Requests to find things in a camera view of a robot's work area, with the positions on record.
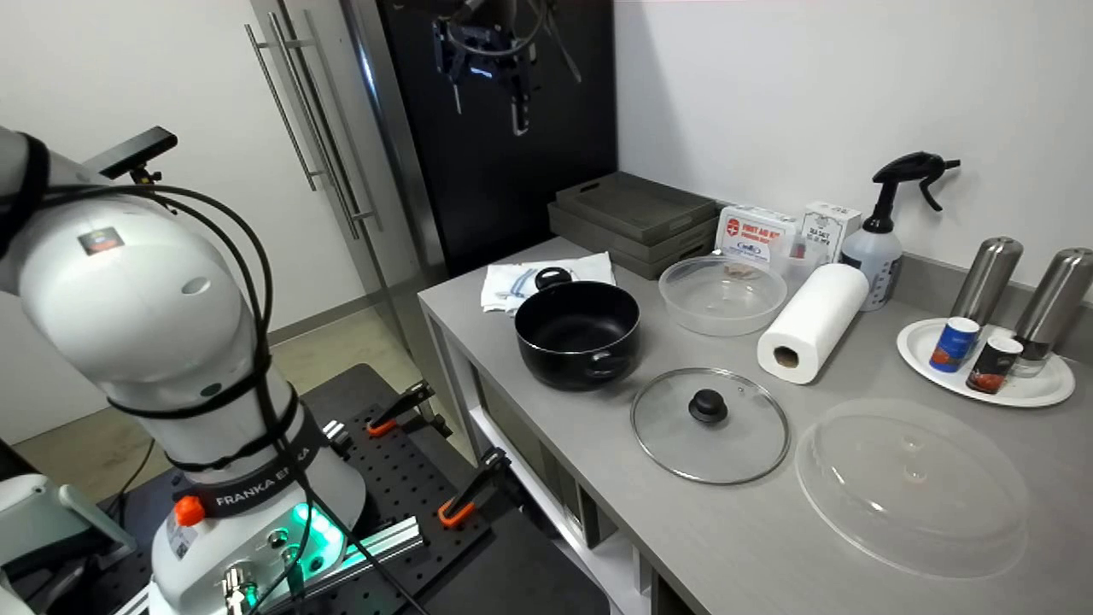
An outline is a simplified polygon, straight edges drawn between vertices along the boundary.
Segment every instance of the wall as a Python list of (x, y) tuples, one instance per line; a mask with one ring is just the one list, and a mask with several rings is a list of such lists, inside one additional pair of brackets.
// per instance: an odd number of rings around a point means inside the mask
[[(235, 206), (278, 270), (274, 329), (361, 296), (331, 209), (308, 191), (241, 23), (246, 0), (4, 0), (0, 124), (84, 159), (155, 124), (176, 150), (155, 166)], [(0, 296), (0, 438), (99, 411)]]
[(903, 191), (909, 253), (969, 266), (1004, 233), (1035, 285), (1054, 249), (1093, 247), (1088, 0), (615, 4), (625, 170), (867, 211), (880, 164), (940, 150), (964, 170), (940, 188), (942, 214)]

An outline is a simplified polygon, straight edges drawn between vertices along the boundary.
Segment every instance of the spray bottle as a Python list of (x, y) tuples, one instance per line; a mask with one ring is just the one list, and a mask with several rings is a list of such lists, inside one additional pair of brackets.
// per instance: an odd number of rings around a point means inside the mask
[(929, 186), (940, 180), (950, 166), (961, 166), (961, 159), (942, 159), (940, 154), (905, 154), (890, 164), (885, 164), (875, 180), (880, 186), (880, 198), (875, 211), (864, 220), (856, 233), (846, 234), (841, 264), (849, 264), (867, 281), (864, 311), (885, 303), (896, 290), (899, 270), (903, 270), (903, 247), (890, 234), (890, 203), (896, 188), (903, 180), (917, 180), (921, 198), (932, 211), (942, 211), (942, 206), (929, 193)]

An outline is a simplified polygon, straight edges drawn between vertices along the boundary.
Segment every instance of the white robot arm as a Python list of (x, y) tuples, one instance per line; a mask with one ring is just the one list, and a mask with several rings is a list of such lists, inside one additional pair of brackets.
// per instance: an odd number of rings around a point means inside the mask
[(62, 193), (94, 180), (29, 137), (0, 129), (0, 290), (21, 296), (28, 321), (115, 411), (135, 412), (183, 473), (173, 516), (155, 541), (155, 588), (169, 613), (218, 613), (229, 573), (246, 570), (252, 591), (282, 580), (285, 567), (320, 576), (345, 537), (293, 552), (312, 534), (301, 520), (328, 512), (350, 531), (364, 510), (361, 475), (268, 370), (222, 253), (135, 188)]

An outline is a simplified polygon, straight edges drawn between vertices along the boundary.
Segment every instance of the glass lid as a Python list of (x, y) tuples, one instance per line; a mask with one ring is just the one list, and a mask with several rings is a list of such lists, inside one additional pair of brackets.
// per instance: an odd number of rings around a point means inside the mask
[(633, 408), (641, 452), (687, 482), (736, 484), (781, 465), (788, 421), (750, 380), (727, 370), (676, 370)]

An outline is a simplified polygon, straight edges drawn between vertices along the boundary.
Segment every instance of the stainless steel canister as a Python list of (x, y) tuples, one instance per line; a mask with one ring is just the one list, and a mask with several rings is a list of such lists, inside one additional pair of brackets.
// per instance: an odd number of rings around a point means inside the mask
[(1006, 234), (983, 239), (950, 313), (987, 326), (997, 296), (1011, 285), (1011, 274), (1021, 253), (1026, 247), (1018, 239), (1006, 239)]
[(1093, 249), (1054, 253), (1018, 321), (1018, 340), (1026, 344), (1021, 357), (1039, 361), (1059, 344), (1071, 319), (1084, 311), (1088, 285)]

